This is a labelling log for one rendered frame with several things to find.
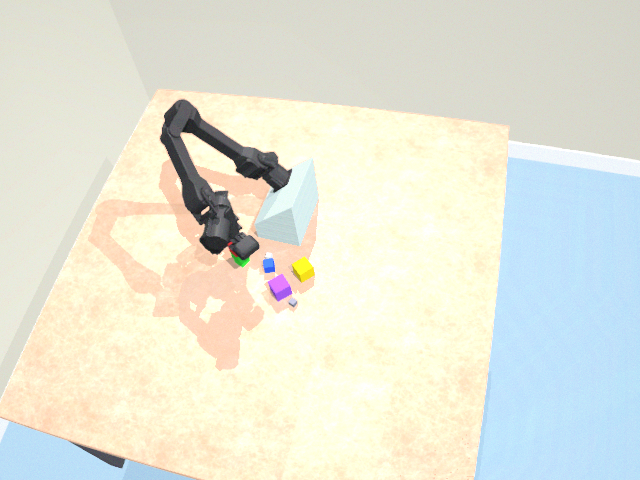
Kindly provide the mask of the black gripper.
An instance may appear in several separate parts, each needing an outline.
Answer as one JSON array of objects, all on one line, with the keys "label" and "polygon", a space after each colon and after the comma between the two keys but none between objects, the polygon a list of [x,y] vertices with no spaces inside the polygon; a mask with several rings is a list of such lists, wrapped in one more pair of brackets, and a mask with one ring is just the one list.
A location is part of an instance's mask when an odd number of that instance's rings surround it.
[{"label": "black gripper", "polygon": [[229,237],[232,244],[228,247],[233,252],[235,252],[235,254],[241,260],[246,260],[249,256],[256,252],[260,246],[258,241],[256,241],[251,235],[246,235],[244,232],[239,232],[242,229],[242,226],[237,223],[238,220],[239,218],[235,214],[235,218],[231,222]]}]

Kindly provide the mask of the yellow block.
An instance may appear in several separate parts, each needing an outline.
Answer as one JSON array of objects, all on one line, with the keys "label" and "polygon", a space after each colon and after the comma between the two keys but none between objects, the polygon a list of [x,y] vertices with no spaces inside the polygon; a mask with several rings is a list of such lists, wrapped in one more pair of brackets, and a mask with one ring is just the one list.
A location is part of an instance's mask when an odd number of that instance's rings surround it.
[{"label": "yellow block", "polygon": [[314,268],[307,260],[306,257],[301,258],[292,264],[293,272],[298,277],[298,279],[303,283],[308,280],[312,276],[315,275]]}]

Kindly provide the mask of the purple block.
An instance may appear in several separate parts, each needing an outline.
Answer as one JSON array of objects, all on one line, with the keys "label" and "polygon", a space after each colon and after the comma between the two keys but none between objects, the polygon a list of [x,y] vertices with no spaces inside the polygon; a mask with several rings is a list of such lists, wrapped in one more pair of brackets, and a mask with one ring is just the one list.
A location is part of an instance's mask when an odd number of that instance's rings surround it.
[{"label": "purple block", "polygon": [[291,287],[283,274],[280,274],[279,276],[268,281],[268,285],[272,294],[278,302],[292,295]]}]

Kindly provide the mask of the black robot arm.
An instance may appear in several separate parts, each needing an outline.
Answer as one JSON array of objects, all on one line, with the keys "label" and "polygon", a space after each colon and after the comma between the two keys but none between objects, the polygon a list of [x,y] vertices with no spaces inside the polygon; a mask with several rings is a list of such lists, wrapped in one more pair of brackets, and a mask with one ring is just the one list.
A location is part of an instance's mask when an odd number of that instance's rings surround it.
[{"label": "black robot arm", "polygon": [[[278,163],[274,152],[262,152],[254,147],[242,146],[202,119],[197,108],[186,99],[178,99],[164,114],[160,143],[165,146],[174,169],[181,180],[181,196],[185,207],[204,230],[200,244],[212,255],[219,255],[230,242],[231,222],[235,212],[228,198],[229,190],[213,192],[201,177],[190,158],[181,133],[192,133],[200,140],[231,159],[236,172],[243,177],[260,177],[274,188],[275,193],[289,182],[292,168],[287,170]],[[201,214],[205,208],[209,209]]]}]

